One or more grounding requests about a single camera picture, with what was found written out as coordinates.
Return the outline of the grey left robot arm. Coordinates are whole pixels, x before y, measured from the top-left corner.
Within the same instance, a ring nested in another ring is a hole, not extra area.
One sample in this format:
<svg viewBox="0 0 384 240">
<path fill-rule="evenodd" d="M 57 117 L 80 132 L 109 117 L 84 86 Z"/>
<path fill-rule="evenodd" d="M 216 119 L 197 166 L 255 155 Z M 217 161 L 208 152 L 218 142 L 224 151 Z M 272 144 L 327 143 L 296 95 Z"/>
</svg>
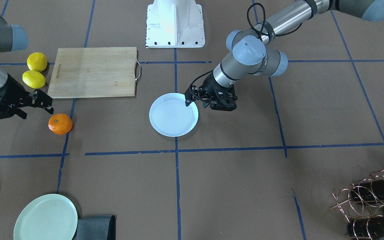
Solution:
<svg viewBox="0 0 384 240">
<path fill-rule="evenodd" d="M 246 31 L 235 30 L 226 39 L 229 53 L 208 73 L 201 86 L 191 83 L 185 92 L 185 105 L 201 101 L 212 110 L 236 109 L 234 85 L 245 75 L 282 75 L 288 66 L 285 53 L 268 48 L 277 37 L 296 31 L 305 21 L 329 10 L 339 11 L 370 22 L 384 20 L 384 0 L 296 0 L 273 16 Z"/>
</svg>

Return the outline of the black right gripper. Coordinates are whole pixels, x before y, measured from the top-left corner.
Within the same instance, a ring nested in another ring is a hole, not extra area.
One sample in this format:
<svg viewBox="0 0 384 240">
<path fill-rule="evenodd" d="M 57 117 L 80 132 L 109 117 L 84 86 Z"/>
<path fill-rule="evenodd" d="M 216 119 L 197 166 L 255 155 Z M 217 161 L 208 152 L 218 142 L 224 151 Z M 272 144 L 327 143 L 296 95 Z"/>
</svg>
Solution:
<svg viewBox="0 0 384 240">
<path fill-rule="evenodd" d="M 26 119 L 27 114 L 21 109 L 21 107 L 25 106 L 42 108 L 49 114 L 53 114 L 52 102 L 52 97 L 44 91 L 35 89 L 29 93 L 23 85 L 11 75 L 8 75 L 7 82 L 0 88 L 0 120 L 11 118 L 15 115 Z"/>
</svg>

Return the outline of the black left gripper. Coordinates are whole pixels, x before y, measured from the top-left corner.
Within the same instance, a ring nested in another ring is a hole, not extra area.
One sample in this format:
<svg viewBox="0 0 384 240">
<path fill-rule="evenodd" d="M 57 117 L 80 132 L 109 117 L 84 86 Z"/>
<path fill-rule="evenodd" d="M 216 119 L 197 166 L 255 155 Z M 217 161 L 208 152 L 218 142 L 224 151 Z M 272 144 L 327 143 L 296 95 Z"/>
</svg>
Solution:
<svg viewBox="0 0 384 240">
<path fill-rule="evenodd" d="M 185 105 L 188 107 L 194 101 L 202 101 L 203 108 L 211 108 L 217 111 L 233 111 L 237 108 L 234 85 L 227 88 L 219 85 L 213 73 L 210 73 L 204 80 L 201 87 L 190 85 L 185 92 Z"/>
</svg>

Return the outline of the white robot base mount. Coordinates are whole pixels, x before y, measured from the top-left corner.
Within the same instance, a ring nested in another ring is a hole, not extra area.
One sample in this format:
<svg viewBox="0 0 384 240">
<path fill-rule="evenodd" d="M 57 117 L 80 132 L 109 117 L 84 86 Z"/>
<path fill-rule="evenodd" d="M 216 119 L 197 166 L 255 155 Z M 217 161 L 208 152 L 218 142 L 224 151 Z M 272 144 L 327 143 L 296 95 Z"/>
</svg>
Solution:
<svg viewBox="0 0 384 240">
<path fill-rule="evenodd" d="M 194 0 L 155 0 L 147 6 L 146 48 L 202 48 L 204 18 Z"/>
</svg>

